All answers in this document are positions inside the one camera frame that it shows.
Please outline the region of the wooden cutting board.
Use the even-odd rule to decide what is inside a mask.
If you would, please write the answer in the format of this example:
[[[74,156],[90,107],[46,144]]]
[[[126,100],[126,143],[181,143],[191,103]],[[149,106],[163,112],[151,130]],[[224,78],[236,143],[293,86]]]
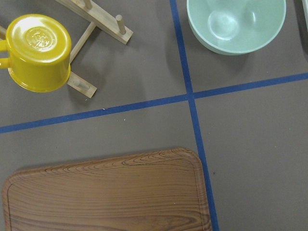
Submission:
[[[14,172],[7,231],[210,231],[198,155],[186,148]]]

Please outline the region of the wooden dish rack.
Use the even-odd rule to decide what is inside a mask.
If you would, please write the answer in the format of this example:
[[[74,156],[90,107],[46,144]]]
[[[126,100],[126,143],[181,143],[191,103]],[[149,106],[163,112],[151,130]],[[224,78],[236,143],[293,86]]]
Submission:
[[[90,22],[77,44],[71,48],[70,64],[96,27],[123,44],[127,44],[133,34],[133,32],[125,26],[121,15],[113,17],[91,0],[61,0],[59,3]],[[0,29],[0,40],[5,38],[6,30],[7,29],[3,27]],[[91,98],[96,91],[96,87],[83,80],[72,71],[65,84],[68,84],[89,98]]]

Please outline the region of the cream bear tray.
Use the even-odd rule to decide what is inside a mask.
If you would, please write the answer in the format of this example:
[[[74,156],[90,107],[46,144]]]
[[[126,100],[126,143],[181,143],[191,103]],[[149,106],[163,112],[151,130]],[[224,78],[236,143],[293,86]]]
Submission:
[[[305,20],[305,47],[306,50],[308,50],[308,0],[301,0],[302,1],[302,7],[304,12],[304,20]]]

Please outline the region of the green ceramic bowl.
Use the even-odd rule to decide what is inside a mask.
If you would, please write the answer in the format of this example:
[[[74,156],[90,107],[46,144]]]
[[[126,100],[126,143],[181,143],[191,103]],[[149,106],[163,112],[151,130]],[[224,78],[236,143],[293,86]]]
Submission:
[[[190,28],[207,49],[242,55],[264,48],[280,32],[284,0],[188,0]]]

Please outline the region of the yellow mug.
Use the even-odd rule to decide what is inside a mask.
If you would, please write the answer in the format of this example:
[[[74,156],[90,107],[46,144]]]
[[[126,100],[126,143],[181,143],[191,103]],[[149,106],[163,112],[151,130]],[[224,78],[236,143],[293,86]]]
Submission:
[[[8,26],[0,51],[0,67],[22,88],[51,92],[61,88],[71,73],[71,38],[55,19],[41,14],[26,14]]]

